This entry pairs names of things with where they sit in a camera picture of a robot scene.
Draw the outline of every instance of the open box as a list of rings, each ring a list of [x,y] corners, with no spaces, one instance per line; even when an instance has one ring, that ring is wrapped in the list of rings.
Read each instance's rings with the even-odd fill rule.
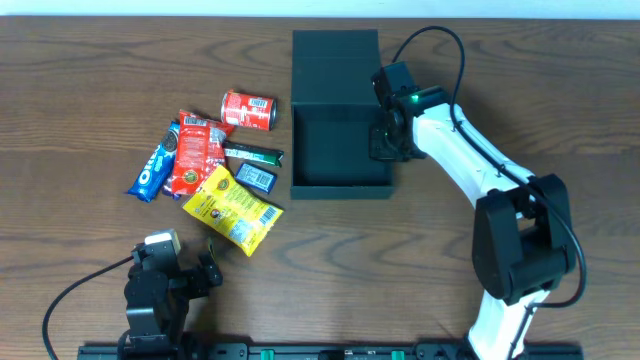
[[[292,199],[391,195],[392,164],[369,158],[369,126],[384,115],[379,69],[375,30],[294,31]]]

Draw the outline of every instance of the yellow snack bag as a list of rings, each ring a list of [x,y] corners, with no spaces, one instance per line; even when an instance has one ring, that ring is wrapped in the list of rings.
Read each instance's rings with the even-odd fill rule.
[[[239,185],[224,166],[218,166],[182,208],[236,243],[247,256],[283,213]]]

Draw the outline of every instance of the green candy wrapper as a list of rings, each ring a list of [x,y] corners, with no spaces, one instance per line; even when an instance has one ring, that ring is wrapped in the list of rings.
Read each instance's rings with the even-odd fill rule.
[[[225,142],[222,147],[224,148],[225,156],[282,167],[280,160],[284,157],[284,151],[264,149],[252,145],[236,144],[229,141]]]

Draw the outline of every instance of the red snack bag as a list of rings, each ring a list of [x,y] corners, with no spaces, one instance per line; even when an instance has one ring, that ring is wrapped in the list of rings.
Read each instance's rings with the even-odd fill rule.
[[[233,125],[180,110],[180,141],[171,178],[174,194],[195,194],[218,166],[225,166],[222,143],[232,130]]]

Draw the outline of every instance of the green connector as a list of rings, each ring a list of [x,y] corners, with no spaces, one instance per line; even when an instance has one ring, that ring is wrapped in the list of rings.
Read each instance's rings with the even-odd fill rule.
[[[273,360],[276,357],[276,353],[273,350],[262,350],[260,351],[260,360]]]
[[[404,360],[404,351],[392,351],[391,360]]]

